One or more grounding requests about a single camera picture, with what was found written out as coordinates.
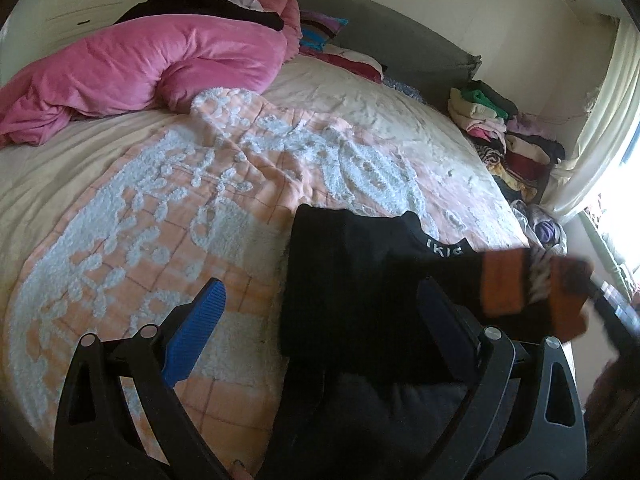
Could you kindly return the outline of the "black sweater with white lettering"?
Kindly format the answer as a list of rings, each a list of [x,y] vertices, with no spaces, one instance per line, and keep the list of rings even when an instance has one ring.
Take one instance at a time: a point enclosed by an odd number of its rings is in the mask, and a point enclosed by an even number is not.
[[[413,212],[300,206],[279,344],[288,370],[263,479],[578,479],[584,420],[563,344],[586,328],[584,260],[476,252]],[[480,342],[475,379],[435,362],[416,292],[433,280]]]

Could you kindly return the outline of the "pink fluffy duvet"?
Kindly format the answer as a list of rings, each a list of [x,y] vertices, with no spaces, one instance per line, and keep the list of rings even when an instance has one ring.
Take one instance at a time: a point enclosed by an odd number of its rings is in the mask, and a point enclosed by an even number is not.
[[[257,0],[279,30],[204,14],[146,16],[82,38],[22,68],[1,89],[1,143],[41,145],[81,115],[154,107],[187,113],[209,88],[264,92],[302,36],[297,0]]]

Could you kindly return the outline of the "cream curtain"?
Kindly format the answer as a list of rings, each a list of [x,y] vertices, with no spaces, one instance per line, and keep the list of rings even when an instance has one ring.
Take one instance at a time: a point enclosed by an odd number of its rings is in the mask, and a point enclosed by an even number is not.
[[[541,206],[565,223],[586,201],[623,152],[639,125],[639,31],[620,21],[612,58],[572,154],[552,171]]]

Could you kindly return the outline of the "red and white pillow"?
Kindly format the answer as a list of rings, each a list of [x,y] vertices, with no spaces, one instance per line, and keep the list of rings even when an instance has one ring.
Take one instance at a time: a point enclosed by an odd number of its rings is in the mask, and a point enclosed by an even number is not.
[[[342,68],[376,84],[382,84],[384,79],[383,66],[375,58],[334,44],[327,44],[322,51],[300,47],[299,54]]]

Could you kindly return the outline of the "floral laundry basket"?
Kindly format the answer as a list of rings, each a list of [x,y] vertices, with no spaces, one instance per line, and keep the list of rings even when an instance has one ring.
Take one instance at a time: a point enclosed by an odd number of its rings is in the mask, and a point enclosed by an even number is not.
[[[563,227],[541,206],[514,200],[510,207],[529,244],[555,255],[567,254],[567,239]]]

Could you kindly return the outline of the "pile of folded clothes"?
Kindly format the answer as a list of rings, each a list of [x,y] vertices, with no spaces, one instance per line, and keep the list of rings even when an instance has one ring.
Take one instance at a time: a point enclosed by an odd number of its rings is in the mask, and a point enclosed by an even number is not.
[[[451,88],[447,110],[507,200],[541,202],[551,171],[566,154],[536,116],[520,112],[481,80]]]

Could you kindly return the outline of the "grey upholstered headboard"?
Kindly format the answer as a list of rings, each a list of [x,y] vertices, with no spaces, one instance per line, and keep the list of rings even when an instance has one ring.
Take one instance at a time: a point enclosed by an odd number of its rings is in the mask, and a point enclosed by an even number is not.
[[[449,90],[472,80],[482,58],[434,30],[372,0],[297,0],[303,10],[346,18],[334,44],[372,56],[385,75],[416,88],[424,100],[446,112]]]

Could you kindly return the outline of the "striped colourful pillow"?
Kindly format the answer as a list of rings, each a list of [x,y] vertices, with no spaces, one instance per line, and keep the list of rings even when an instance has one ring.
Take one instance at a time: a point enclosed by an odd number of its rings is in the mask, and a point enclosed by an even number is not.
[[[299,43],[303,48],[322,52],[348,23],[347,18],[337,18],[317,11],[301,10],[302,38]]]

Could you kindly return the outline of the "black garment on duvet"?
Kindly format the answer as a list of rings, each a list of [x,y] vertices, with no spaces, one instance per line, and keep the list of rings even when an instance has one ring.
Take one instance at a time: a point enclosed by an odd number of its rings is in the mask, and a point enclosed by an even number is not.
[[[229,0],[146,0],[122,14],[116,24],[146,16],[169,14],[216,16],[216,18],[257,23],[276,32],[282,32],[284,29],[283,18],[276,12],[243,8]]]

